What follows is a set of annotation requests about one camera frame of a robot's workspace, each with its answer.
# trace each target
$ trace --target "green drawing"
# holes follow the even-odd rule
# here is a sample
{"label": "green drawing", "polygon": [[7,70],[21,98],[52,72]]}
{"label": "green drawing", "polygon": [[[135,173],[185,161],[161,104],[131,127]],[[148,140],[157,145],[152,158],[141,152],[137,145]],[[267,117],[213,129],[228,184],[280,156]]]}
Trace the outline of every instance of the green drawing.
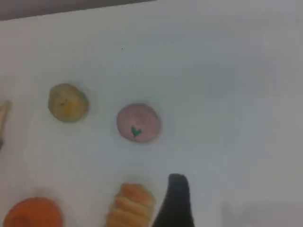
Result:
{"label": "green drawing", "polygon": [[134,135],[134,138],[137,137],[142,133],[142,129],[137,130],[135,127],[132,127],[132,134]]}

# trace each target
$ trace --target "orange ball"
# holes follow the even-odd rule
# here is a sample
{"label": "orange ball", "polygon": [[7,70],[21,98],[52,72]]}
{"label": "orange ball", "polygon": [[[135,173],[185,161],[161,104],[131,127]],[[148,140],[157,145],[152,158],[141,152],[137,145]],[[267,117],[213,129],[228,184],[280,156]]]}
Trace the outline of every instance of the orange ball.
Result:
{"label": "orange ball", "polygon": [[62,215],[59,207],[50,199],[29,198],[8,212],[3,227],[62,227]]}

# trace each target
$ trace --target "clay ball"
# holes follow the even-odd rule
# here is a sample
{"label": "clay ball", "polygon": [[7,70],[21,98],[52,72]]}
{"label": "clay ball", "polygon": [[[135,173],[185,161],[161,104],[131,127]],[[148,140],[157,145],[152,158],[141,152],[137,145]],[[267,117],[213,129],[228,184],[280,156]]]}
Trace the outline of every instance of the clay ball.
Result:
{"label": "clay ball", "polygon": [[48,108],[61,122],[77,122],[89,109],[86,96],[71,84],[59,84],[50,90]]}
{"label": "clay ball", "polygon": [[150,106],[138,103],[126,106],[118,113],[117,126],[122,137],[149,143],[158,136],[161,123]]}

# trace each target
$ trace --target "pink ball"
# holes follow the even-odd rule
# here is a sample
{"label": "pink ball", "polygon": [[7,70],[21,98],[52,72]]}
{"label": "pink ball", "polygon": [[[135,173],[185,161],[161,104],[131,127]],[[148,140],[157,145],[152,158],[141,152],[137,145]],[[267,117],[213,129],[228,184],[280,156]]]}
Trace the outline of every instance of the pink ball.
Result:
{"label": "pink ball", "polygon": [[130,104],[124,107],[117,116],[118,130],[124,138],[148,143],[159,134],[161,123],[156,112],[143,103]]}

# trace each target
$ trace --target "black object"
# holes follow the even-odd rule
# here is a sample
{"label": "black object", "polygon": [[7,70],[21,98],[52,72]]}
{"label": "black object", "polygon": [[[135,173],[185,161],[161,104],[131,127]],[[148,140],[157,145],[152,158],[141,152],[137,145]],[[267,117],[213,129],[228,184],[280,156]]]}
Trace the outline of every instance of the black object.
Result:
{"label": "black object", "polygon": [[145,1],[152,0],[0,0],[0,20]]}
{"label": "black object", "polygon": [[169,185],[162,207],[152,227],[194,227],[187,178],[169,175]]}

